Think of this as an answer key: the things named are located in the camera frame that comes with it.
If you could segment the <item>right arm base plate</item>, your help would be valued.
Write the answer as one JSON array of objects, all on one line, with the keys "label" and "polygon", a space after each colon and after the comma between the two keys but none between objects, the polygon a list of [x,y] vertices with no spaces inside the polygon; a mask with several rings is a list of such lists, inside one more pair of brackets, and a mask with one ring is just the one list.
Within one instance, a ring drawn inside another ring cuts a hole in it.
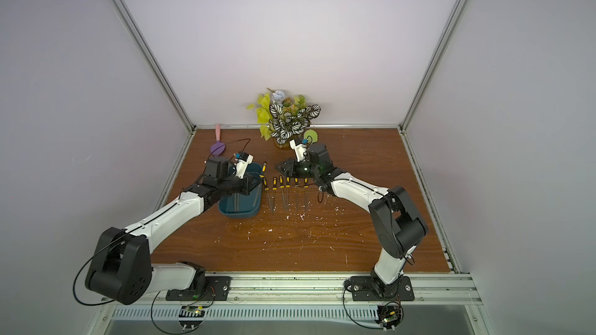
[{"label": "right arm base plate", "polygon": [[344,287],[356,302],[413,302],[414,289],[411,279],[402,275],[394,283],[385,284],[371,276],[357,275],[344,281]]}]

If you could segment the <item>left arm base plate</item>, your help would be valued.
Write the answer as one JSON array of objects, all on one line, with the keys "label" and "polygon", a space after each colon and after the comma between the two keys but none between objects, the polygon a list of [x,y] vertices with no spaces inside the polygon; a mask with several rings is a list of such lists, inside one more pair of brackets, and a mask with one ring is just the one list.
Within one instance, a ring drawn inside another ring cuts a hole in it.
[{"label": "left arm base plate", "polygon": [[224,275],[205,276],[200,279],[198,284],[193,284],[190,288],[167,291],[165,299],[178,302],[223,302],[228,299],[231,280],[230,276]]}]

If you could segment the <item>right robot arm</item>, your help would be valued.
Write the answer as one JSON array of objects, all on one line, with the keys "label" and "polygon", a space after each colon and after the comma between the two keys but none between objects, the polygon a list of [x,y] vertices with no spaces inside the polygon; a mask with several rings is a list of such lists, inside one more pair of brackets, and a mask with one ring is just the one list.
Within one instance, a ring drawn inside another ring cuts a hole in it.
[{"label": "right robot arm", "polygon": [[296,157],[276,165],[281,175],[310,179],[321,192],[368,212],[382,247],[371,271],[372,290],[379,297],[396,296],[405,265],[428,234],[428,225],[408,192],[369,184],[335,167],[323,143],[291,140],[290,148]]}]

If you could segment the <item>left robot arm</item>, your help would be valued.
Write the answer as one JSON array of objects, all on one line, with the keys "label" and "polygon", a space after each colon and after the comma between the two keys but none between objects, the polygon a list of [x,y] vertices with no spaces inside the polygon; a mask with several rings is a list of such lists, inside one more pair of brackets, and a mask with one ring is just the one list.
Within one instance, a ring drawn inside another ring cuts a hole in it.
[{"label": "left robot arm", "polygon": [[85,263],[85,288],[124,305],[147,293],[173,290],[200,298],[207,291],[202,266],[190,262],[154,264],[151,255],[171,234],[223,198],[254,192],[262,180],[248,171],[252,163],[253,157],[245,152],[232,159],[209,158],[199,178],[170,203],[125,228],[105,230],[94,255]]}]

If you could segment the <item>teal plastic storage box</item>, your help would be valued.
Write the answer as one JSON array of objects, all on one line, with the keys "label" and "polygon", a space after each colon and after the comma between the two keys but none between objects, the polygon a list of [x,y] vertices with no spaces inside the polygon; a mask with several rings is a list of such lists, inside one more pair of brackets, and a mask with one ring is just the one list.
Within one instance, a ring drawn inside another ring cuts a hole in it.
[{"label": "teal plastic storage box", "polygon": [[[235,164],[229,170],[233,175],[235,173]],[[248,166],[245,175],[253,174],[261,177],[261,167],[259,164],[252,163]],[[222,198],[219,201],[219,211],[231,219],[246,219],[255,217],[259,213],[261,204],[262,184],[249,195],[235,194],[230,197]]]}]

